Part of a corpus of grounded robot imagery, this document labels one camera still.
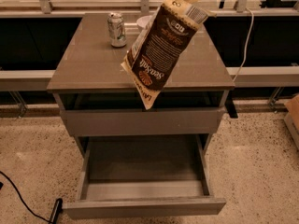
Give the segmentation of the brown chip bag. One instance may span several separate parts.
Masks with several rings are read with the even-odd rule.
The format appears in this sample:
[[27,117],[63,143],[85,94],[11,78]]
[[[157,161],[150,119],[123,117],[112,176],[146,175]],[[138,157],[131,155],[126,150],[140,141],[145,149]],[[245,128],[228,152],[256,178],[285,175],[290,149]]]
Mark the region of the brown chip bag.
[[121,66],[132,77],[147,110],[207,18],[207,11],[184,0],[164,0],[126,53]]

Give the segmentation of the grey top drawer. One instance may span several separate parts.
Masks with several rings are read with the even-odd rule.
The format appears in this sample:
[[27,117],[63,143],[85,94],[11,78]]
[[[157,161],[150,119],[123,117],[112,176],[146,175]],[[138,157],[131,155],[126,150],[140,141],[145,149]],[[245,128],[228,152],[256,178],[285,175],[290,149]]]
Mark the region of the grey top drawer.
[[69,110],[62,111],[71,136],[127,136],[215,133],[223,108],[182,110]]

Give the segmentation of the grey drawer cabinet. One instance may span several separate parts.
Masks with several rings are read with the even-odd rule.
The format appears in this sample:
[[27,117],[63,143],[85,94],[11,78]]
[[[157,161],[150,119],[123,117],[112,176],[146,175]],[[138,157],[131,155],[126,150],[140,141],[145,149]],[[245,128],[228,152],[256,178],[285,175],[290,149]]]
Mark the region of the grey drawer cabinet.
[[[106,15],[85,15],[48,85],[60,114],[69,110],[224,109],[228,92],[235,86],[209,34],[201,30],[147,110],[131,76],[121,67],[125,53],[110,46]],[[84,151],[91,138],[104,136],[71,137]]]

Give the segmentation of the open grey middle drawer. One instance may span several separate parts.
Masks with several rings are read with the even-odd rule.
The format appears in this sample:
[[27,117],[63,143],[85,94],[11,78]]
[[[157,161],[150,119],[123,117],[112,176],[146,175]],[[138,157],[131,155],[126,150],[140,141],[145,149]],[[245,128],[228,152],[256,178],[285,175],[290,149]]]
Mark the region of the open grey middle drawer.
[[73,219],[217,215],[198,136],[93,137],[78,194],[65,203]]

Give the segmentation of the white ceramic bowl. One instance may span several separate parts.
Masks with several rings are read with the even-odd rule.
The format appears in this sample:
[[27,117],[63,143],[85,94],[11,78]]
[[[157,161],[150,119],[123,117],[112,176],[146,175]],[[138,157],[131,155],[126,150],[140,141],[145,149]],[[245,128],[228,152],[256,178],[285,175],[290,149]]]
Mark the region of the white ceramic bowl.
[[142,16],[137,19],[136,24],[137,24],[137,28],[140,32],[142,32],[143,30],[148,29],[150,27],[151,18],[152,18],[151,15],[147,15],[147,16]]

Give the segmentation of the green soda can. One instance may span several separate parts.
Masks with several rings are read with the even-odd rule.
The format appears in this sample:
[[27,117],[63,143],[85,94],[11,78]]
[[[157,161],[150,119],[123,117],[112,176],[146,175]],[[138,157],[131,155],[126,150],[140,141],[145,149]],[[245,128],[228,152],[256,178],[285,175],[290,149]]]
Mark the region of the green soda can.
[[122,48],[126,45],[124,19],[122,14],[111,12],[107,17],[107,25],[112,47]]

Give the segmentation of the cardboard box at right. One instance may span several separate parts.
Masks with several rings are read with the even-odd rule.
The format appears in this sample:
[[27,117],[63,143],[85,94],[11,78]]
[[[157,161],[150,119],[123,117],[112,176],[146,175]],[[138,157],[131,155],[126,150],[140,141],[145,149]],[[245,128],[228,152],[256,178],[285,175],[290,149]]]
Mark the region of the cardboard box at right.
[[299,94],[291,98],[285,106],[287,108],[287,115],[285,116],[284,121],[294,143],[299,149]]

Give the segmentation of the black floor plug block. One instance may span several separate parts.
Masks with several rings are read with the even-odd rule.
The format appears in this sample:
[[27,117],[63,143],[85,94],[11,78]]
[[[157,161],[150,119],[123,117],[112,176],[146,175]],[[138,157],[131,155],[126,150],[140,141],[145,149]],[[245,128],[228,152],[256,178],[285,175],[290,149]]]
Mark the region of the black floor plug block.
[[49,224],[57,224],[59,215],[63,212],[63,199],[58,198],[53,206]]

